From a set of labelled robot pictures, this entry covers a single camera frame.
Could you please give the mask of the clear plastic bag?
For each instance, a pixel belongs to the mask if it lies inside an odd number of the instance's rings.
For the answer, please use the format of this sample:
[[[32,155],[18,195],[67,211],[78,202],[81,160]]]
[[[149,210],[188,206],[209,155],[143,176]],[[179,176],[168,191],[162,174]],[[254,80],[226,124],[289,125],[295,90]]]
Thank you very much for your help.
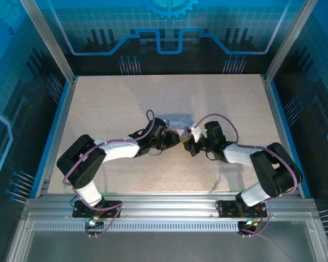
[[[191,114],[161,114],[156,117],[162,119],[171,130],[186,129],[194,123]]]

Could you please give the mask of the aluminium frame rail with slots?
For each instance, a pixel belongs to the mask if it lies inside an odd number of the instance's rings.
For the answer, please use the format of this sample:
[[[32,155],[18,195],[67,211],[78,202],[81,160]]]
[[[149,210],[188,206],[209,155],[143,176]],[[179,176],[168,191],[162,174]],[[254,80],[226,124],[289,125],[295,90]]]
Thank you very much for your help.
[[[27,231],[237,232],[242,226],[261,229],[275,222],[304,224],[310,232],[320,226],[312,199],[285,195],[239,211],[232,194],[109,194],[110,206],[91,210],[70,195],[44,196],[27,201],[21,221]]]

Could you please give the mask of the aluminium side rail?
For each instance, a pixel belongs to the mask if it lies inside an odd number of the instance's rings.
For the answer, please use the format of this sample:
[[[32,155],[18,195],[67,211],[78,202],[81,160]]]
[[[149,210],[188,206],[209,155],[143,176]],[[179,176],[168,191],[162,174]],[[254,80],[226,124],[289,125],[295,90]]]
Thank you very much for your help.
[[[60,146],[62,134],[65,128],[66,119],[73,98],[73,93],[77,83],[76,76],[72,82],[67,82],[63,88],[59,104],[56,109],[55,117],[46,141],[42,158],[36,173],[35,181],[31,189],[30,198],[39,198],[43,192],[43,185],[54,170],[55,160]]]
[[[303,172],[303,168],[300,162],[300,159],[298,157],[298,153],[294,144],[294,140],[291,135],[290,127],[288,125],[288,122],[286,120],[286,116],[283,110],[283,106],[281,104],[279,94],[277,92],[276,86],[273,81],[268,83],[266,81],[266,75],[261,74],[261,79],[263,82],[263,85],[265,87],[265,92],[270,104],[270,108],[273,114],[274,122],[277,127],[277,131],[280,137],[280,142],[284,146],[287,153],[290,155],[290,157],[293,159],[297,167],[299,168],[301,174],[303,175],[302,182],[298,185],[298,194],[302,198],[310,198],[311,194],[309,192],[308,184],[306,181],[306,177]]]

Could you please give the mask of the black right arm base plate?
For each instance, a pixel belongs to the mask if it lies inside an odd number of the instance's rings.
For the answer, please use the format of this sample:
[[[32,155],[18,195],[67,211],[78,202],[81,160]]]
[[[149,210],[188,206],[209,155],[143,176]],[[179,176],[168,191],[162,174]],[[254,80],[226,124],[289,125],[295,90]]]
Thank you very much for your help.
[[[248,207],[235,200],[218,200],[215,202],[215,208],[220,218],[266,218],[268,216],[265,203]]]

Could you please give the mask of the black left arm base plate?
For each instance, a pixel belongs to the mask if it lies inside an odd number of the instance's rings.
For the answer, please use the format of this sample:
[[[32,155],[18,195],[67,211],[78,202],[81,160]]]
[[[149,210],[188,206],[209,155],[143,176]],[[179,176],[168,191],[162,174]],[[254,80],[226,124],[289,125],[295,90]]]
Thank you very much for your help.
[[[81,200],[74,203],[73,218],[113,218],[120,210],[121,201],[101,201],[93,209],[87,207]]]

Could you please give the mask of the aluminium frame post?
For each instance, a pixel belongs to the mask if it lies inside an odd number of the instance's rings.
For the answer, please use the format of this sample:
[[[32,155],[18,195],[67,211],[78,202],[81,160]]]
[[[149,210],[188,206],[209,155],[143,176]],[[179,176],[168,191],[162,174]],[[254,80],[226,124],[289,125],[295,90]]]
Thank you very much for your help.
[[[312,13],[318,0],[304,0],[301,5],[294,21],[292,22],[289,31],[287,32],[282,44],[280,45],[274,59],[272,60],[267,72],[264,76],[264,84],[268,85],[275,77],[280,66],[284,62],[295,40],[300,35],[305,23],[307,22],[310,14]]]
[[[69,83],[73,83],[75,75],[35,0],[19,1],[24,7],[27,15],[30,17],[44,44],[50,51],[63,76]]]

